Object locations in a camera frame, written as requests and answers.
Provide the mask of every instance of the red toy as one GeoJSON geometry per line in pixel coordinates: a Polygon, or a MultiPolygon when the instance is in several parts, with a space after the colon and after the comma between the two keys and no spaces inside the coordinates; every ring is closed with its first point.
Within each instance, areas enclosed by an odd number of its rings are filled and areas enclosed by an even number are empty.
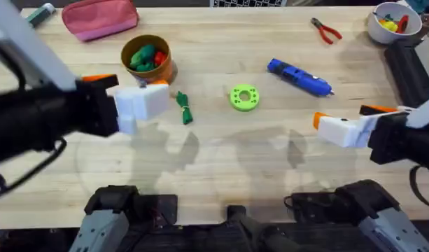
{"type": "Polygon", "coordinates": [[[166,60],[167,55],[165,55],[161,51],[157,51],[154,56],[154,63],[155,67],[158,67],[159,65],[163,64],[163,62],[166,60]]]}
{"type": "Polygon", "coordinates": [[[409,24],[409,16],[404,15],[401,20],[398,22],[398,30],[396,30],[396,33],[403,34],[405,32],[405,29],[407,28],[407,25],[409,24]]]}

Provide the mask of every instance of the cable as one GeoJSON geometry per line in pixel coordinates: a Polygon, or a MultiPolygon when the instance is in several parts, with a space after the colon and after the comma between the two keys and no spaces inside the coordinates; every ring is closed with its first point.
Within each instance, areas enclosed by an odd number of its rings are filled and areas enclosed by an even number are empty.
{"type": "Polygon", "coordinates": [[[16,189],[23,183],[26,183],[26,181],[28,181],[30,178],[35,176],[37,173],[41,172],[49,164],[54,162],[54,160],[56,160],[66,148],[66,141],[65,139],[63,139],[63,137],[61,137],[58,141],[60,141],[59,147],[56,148],[49,157],[47,157],[44,161],[42,161],[40,164],[35,166],[30,171],[28,171],[25,175],[23,175],[21,178],[16,180],[14,183],[10,185],[6,185],[6,181],[4,177],[0,174],[0,197],[7,193],[10,193],[12,190],[16,189]]]}
{"type": "Polygon", "coordinates": [[[416,165],[410,170],[409,173],[409,182],[410,182],[410,188],[412,189],[415,196],[420,200],[422,203],[424,203],[426,206],[429,207],[429,201],[419,192],[418,183],[416,182],[416,173],[421,168],[421,165],[416,165]]]}
{"type": "Polygon", "coordinates": [[[284,205],[286,206],[287,210],[294,211],[295,209],[293,208],[293,206],[289,205],[289,203],[287,202],[288,200],[291,200],[291,199],[292,199],[292,196],[284,197],[284,205]]]}
{"type": "Polygon", "coordinates": [[[240,222],[240,221],[236,221],[236,225],[237,225],[237,227],[239,228],[239,231],[240,231],[240,233],[241,233],[241,235],[242,235],[242,238],[244,239],[245,246],[247,247],[247,250],[248,250],[249,252],[254,251],[254,250],[253,250],[253,244],[252,244],[252,242],[251,242],[251,238],[252,238],[252,237],[249,237],[249,236],[247,235],[247,232],[245,231],[245,228],[243,227],[243,225],[241,224],[241,222],[240,222]]]}
{"type": "MultiPolygon", "coordinates": [[[[206,225],[207,227],[200,227],[198,225],[189,225],[189,226],[181,226],[178,227],[177,230],[173,229],[171,232],[165,232],[166,230],[161,230],[159,232],[153,232],[150,231],[147,235],[148,236],[165,236],[165,237],[181,237],[182,239],[184,239],[184,241],[182,241],[185,246],[189,245],[188,243],[193,243],[194,241],[191,239],[190,241],[188,241],[186,238],[189,237],[197,237],[200,238],[201,234],[204,234],[204,238],[200,239],[199,241],[197,241],[198,246],[200,246],[201,250],[204,251],[210,251],[210,250],[215,250],[213,249],[213,247],[209,247],[209,244],[207,244],[207,242],[209,241],[210,238],[213,237],[212,232],[214,230],[216,230],[217,228],[223,228],[225,226],[228,227],[228,225],[231,223],[230,220],[227,220],[221,224],[218,225],[206,225]]],[[[234,225],[236,228],[240,229],[240,223],[237,223],[234,225]]],[[[188,248],[176,248],[178,251],[190,251],[190,249],[188,248]]]]}
{"type": "Polygon", "coordinates": [[[157,218],[157,217],[161,217],[161,218],[163,218],[163,220],[166,222],[166,225],[172,225],[172,224],[169,222],[169,220],[166,218],[166,216],[164,216],[164,214],[163,214],[161,211],[158,211],[158,210],[157,210],[157,209],[155,209],[155,208],[152,208],[151,210],[155,213],[155,215],[153,215],[153,220],[154,220],[154,225],[153,225],[153,227],[155,227],[155,218],[157,218]]]}
{"type": "Polygon", "coordinates": [[[144,230],[125,250],[124,252],[130,252],[133,248],[146,236],[149,234],[148,230],[144,230]]]}
{"type": "Polygon", "coordinates": [[[26,77],[24,76],[21,68],[13,61],[13,59],[0,47],[0,56],[6,62],[7,67],[17,76],[18,90],[24,91],[26,88],[26,77]]]}

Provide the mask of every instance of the wooden tabletop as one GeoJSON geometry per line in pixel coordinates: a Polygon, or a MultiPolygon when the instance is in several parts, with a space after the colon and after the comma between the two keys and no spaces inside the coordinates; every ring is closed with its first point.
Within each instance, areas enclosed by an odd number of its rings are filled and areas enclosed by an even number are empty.
{"type": "MultiPolygon", "coordinates": [[[[139,122],[133,137],[70,134],[57,161],[0,199],[0,228],[79,226],[90,196],[109,184],[177,194],[178,222],[188,224],[219,223],[228,204],[246,205],[258,220],[290,221],[286,195],[374,179],[410,218],[429,218],[429,208],[409,188],[411,162],[379,166],[370,161],[370,149],[339,148],[319,139],[312,127],[316,111],[357,118],[361,104],[398,104],[384,48],[365,31],[371,9],[141,8],[136,29],[90,43],[69,33],[59,12],[38,28],[41,38],[76,75],[117,74],[120,87],[111,94],[136,85],[120,63],[123,45],[139,34],[165,38],[178,67],[171,91],[188,94],[195,121],[182,125],[172,101],[162,115],[139,122]],[[312,17],[343,39],[327,45],[312,17]],[[336,95],[313,97],[267,73],[273,57],[324,78],[336,95]],[[227,94],[240,83],[258,89],[255,110],[230,106],[227,94]]],[[[16,84],[0,64],[0,89],[16,84]]],[[[45,156],[27,153],[0,164],[0,172],[14,179],[45,156]]],[[[418,180],[429,199],[428,172],[418,180]]]]}

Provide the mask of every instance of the green ring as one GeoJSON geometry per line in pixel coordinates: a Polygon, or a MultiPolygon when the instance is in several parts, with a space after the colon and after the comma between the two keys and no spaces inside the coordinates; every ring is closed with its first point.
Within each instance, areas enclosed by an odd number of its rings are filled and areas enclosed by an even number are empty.
{"type": "Polygon", "coordinates": [[[230,103],[238,111],[253,110],[259,103],[259,92],[252,85],[239,84],[230,91],[230,103]],[[248,96],[247,101],[240,98],[242,94],[248,96]]]}

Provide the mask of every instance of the pliers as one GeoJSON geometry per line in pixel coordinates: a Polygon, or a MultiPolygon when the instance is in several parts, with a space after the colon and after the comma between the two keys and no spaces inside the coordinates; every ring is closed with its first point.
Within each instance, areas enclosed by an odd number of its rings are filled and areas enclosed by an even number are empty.
{"type": "Polygon", "coordinates": [[[316,18],[314,18],[314,17],[313,17],[313,18],[311,19],[311,23],[312,23],[313,25],[315,25],[315,27],[317,27],[317,29],[318,29],[318,30],[319,30],[319,32],[320,32],[321,38],[322,38],[326,43],[328,43],[328,44],[332,44],[332,40],[326,36],[325,31],[327,31],[327,32],[330,32],[330,33],[334,34],[338,39],[342,39],[342,35],[341,35],[338,31],[334,30],[334,29],[333,29],[333,28],[331,28],[331,27],[327,27],[327,26],[323,25],[320,21],[318,21],[318,19],[316,19],[316,18]]]}

